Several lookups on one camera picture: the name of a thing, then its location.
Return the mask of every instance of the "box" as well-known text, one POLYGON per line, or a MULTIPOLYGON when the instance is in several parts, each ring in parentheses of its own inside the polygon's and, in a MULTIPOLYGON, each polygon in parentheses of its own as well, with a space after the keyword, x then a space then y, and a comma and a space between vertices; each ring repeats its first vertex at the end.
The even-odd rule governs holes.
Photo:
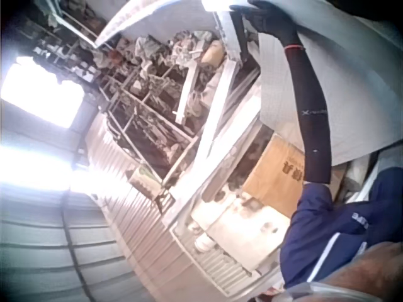
MULTIPOLYGON (((274 134, 243 191, 266 206, 291 218, 304 184, 304 154, 278 134, 274 134)), ((332 168, 330 190, 334 199, 346 172, 346 164, 332 168)))

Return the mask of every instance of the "cloth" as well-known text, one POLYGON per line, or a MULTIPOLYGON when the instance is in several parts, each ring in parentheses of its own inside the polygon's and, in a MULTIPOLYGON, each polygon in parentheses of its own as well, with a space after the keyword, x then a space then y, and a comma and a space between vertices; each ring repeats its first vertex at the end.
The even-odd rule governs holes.
POLYGON ((325 185, 305 185, 280 251, 285 288, 321 280, 377 243, 400 242, 402 198, 399 167, 379 173, 369 201, 338 208, 325 185))

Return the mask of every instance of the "sleeve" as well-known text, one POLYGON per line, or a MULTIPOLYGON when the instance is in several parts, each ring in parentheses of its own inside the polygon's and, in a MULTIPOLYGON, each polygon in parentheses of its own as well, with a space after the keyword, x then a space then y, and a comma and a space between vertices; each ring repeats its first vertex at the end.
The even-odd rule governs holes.
POLYGON ((298 202, 297 210, 291 217, 287 230, 286 241, 294 241, 312 232, 323 231, 321 225, 329 221, 333 211, 330 190, 323 184, 306 184, 298 202))
POLYGON ((306 181, 329 184, 332 153, 327 104, 321 84, 299 41, 285 50, 294 87, 295 103, 305 147, 306 181))

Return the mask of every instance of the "corrugated metal wall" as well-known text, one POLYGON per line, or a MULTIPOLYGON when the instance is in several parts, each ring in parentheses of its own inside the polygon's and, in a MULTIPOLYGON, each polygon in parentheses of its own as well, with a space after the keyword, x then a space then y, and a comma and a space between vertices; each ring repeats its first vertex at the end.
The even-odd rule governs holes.
POLYGON ((227 301, 165 230, 157 206, 127 182, 124 173, 134 162, 104 125, 98 115, 87 135, 89 161, 103 213, 136 275, 158 302, 227 301))
POLYGON ((1 278, 10 301, 153 301, 89 197, 71 193, 62 206, 64 192, 2 184, 0 198, 1 278))
MULTIPOLYGON (((72 162, 97 111, 83 102, 64 129, 2 101, 1 144, 72 162)), ((0 280, 10 301, 153 302, 99 207, 83 194, 65 197, 0 183, 0 280)))
MULTIPOLYGON (((109 21, 128 1, 86 0, 86 2, 98 16, 109 21)), ((131 39, 152 35, 164 43, 182 30, 215 31, 213 14, 204 10, 202 0, 182 0, 170 4, 128 27, 122 34, 131 39)))

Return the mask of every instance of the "person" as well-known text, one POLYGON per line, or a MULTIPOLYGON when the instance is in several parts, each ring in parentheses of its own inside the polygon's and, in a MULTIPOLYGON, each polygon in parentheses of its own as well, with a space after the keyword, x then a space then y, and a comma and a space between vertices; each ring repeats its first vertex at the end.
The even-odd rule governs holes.
POLYGON ((319 282, 305 282, 276 296, 261 294, 248 302, 401 302, 402 285, 402 242, 382 242, 319 282))
POLYGON ((326 278, 381 242, 402 241, 403 169, 379 173, 369 201, 333 205, 331 136, 326 100, 297 26, 277 6, 248 0, 256 8, 231 6, 259 32, 283 45, 305 147, 304 189, 280 251, 285 288, 326 278))

